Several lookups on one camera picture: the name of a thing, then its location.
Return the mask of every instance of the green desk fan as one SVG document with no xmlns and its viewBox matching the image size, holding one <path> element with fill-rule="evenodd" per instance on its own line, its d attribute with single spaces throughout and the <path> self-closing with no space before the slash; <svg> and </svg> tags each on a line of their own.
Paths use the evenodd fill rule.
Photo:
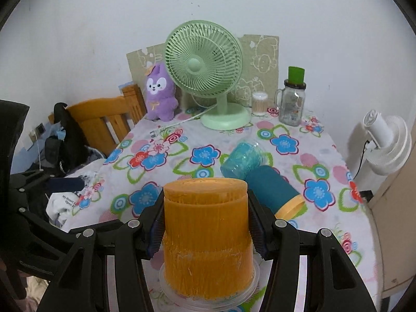
<svg viewBox="0 0 416 312">
<path fill-rule="evenodd" d="M 240 42 L 229 31 L 208 21 L 181 24 L 166 40 L 165 64 L 183 91 L 217 98 L 217 105 L 201 116 L 207 128 L 232 130 L 250 122 L 246 108 L 227 102 L 243 70 Z"/>
</svg>

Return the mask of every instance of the jar handle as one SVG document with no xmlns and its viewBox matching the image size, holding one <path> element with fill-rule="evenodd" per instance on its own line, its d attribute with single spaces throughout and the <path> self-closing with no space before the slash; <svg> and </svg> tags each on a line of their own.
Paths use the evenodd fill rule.
<svg viewBox="0 0 416 312">
<path fill-rule="evenodd" d="M 277 89 L 275 94 L 275 107 L 280 111 L 282 105 L 283 89 Z"/>
</svg>

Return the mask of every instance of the black cable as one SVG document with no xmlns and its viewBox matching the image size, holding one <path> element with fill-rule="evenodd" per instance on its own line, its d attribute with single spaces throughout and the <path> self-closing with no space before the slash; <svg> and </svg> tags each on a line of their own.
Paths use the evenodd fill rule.
<svg viewBox="0 0 416 312">
<path fill-rule="evenodd" d="M 354 176 L 354 178 L 353 178 L 353 179 L 355 179 L 355 177 L 357 177 L 358 173 L 360 172 L 360 169 L 361 169 L 361 164 L 363 163 L 363 158 L 364 158 L 365 148 L 367 147 L 367 144 L 368 144 L 368 143 L 370 143 L 370 141 L 369 141 L 369 140 L 366 140 L 366 141 L 365 141 L 365 143 L 364 143 L 363 153 L 361 154 L 360 166 L 358 167 L 358 171 L 357 171 L 357 173 L 355 174 L 355 176 Z"/>
</svg>

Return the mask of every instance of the beige door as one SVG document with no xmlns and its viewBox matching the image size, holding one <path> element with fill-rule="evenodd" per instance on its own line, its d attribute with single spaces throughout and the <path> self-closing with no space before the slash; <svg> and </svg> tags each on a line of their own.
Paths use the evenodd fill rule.
<svg viewBox="0 0 416 312">
<path fill-rule="evenodd" d="M 416 125 L 406 164 L 389 175 L 369 202 L 383 257 L 383 297 L 403 290 L 416 273 Z"/>
</svg>

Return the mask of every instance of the wall socket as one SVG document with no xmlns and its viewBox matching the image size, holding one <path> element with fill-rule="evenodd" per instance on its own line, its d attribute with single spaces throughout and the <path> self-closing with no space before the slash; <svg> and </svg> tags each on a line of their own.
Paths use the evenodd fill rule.
<svg viewBox="0 0 416 312">
<path fill-rule="evenodd" d="M 35 129 L 29 133 L 29 137 L 33 143 L 37 141 L 36 137 L 39 138 L 45 132 L 43 123 L 40 123 Z"/>
</svg>

